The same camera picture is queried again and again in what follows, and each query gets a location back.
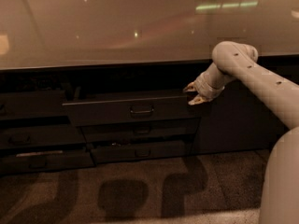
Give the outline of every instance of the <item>tiled floor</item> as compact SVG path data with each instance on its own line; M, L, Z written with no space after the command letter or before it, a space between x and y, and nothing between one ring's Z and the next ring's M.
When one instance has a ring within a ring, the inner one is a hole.
M258 223L267 150L0 178L0 223Z

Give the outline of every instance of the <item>brown floor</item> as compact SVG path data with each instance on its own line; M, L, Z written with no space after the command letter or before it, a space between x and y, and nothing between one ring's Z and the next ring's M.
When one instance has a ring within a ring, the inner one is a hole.
M267 150L0 178L0 223L258 223Z

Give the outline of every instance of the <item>glossy countertop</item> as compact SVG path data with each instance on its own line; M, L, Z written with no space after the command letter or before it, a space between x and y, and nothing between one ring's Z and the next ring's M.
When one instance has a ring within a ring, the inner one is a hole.
M299 54L299 0L0 0L0 70Z

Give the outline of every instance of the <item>closed drawer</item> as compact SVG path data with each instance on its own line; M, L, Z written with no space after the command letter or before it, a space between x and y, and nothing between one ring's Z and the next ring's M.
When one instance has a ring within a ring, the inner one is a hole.
M196 133L200 119L134 122L82 127L87 142L138 139Z
M17 174L85 168L94 166L85 149L45 151L44 154L23 153L0 158L0 174Z
M64 91L0 94L0 120L62 116Z
M183 140L153 142L120 147L97 147L91 150L94 162L137 161L184 156L190 153L191 143Z
M209 104L189 106L181 90L103 94L64 107L75 126L198 118L210 109Z
M0 130L0 149L46 147L85 143L79 129L70 125Z

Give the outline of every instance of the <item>dark wooden drawer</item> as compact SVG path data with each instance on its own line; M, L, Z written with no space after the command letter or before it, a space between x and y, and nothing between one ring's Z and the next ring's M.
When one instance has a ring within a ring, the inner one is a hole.
M88 126L198 118L208 115L210 105L189 106L181 90L170 90L102 94L89 100L65 102L64 107L73 125Z
M44 154L18 154L0 158L0 174L18 174L93 167L93 160L85 149L55 150Z
M62 116L64 91L0 94L0 120Z
M70 125L0 130L0 149L46 147L85 143L81 131Z
M196 133L199 119L133 122L82 127L87 142L160 137Z
M183 140L153 142L120 147L97 147L91 150L94 162L137 161L184 156L190 153L191 143Z

